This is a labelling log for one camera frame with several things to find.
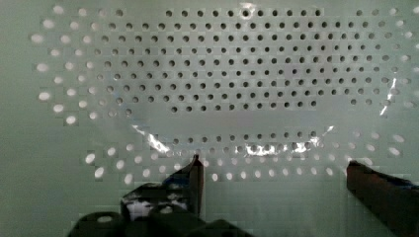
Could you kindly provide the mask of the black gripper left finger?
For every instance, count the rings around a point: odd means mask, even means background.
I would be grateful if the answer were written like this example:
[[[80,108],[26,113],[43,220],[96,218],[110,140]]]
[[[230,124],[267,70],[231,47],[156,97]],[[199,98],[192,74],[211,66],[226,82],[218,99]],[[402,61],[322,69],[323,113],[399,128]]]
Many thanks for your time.
[[[162,205],[179,206],[200,215],[204,189],[204,164],[195,154],[184,168],[161,183],[146,183],[121,198],[121,214],[127,219],[144,218]]]

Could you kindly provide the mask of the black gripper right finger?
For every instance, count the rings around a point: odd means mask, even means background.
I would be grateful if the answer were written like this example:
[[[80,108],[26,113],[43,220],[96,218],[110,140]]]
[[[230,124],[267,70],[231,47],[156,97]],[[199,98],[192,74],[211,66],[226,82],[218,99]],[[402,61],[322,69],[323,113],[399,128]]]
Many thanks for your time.
[[[418,186],[371,169],[348,164],[347,189],[397,237],[418,237]]]

